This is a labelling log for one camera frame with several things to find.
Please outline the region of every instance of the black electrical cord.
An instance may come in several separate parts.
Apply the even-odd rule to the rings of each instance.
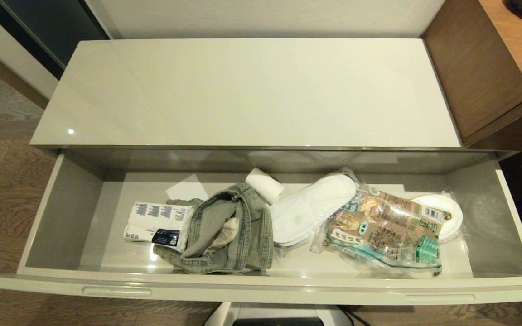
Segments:
[[[360,316],[356,315],[352,310],[348,309],[346,306],[338,305],[338,308],[340,310],[342,310],[342,313],[344,313],[346,315],[346,317],[350,318],[350,320],[352,321],[352,326],[356,326],[356,324],[354,323],[354,320],[350,316],[357,319],[358,322],[361,322],[362,324],[364,324],[364,326],[371,326],[371,324],[369,322],[360,318]]]

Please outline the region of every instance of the white tube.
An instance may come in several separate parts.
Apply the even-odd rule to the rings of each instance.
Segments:
[[[255,189],[269,204],[274,204],[285,189],[281,183],[257,168],[249,173],[245,183]]]

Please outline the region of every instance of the paper sheet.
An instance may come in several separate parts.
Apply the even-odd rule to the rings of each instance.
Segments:
[[[193,198],[207,200],[209,198],[205,188],[203,188],[203,185],[201,182],[199,182],[197,175],[191,175],[174,186],[168,188],[168,190],[166,190],[166,194],[170,199],[180,200],[191,200]]]

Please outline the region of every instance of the paper plate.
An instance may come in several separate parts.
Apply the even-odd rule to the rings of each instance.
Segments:
[[[438,208],[442,211],[449,212],[451,219],[445,220],[439,233],[440,241],[448,241],[456,237],[458,230],[462,226],[462,209],[460,206],[450,197],[439,194],[423,195],[412,199],[413,202],[428,206],[432,208]]]

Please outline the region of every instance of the open drawer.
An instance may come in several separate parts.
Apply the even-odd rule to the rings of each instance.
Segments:
[[[347,166],[367,183],[413,198],[449,189],[464,231],[441,246],[443,272],[371,273],[309,244],[240,274],[189,275],[128,243],[137,201],[165,202],[195,173],[209,195],[244,182],[252,167],[294,191]],[[477,151],[165,150],[72,148],[59,155],[16,275],[0,288],[195,301],[439,305],[522,301],[522,227],[499,165]]]

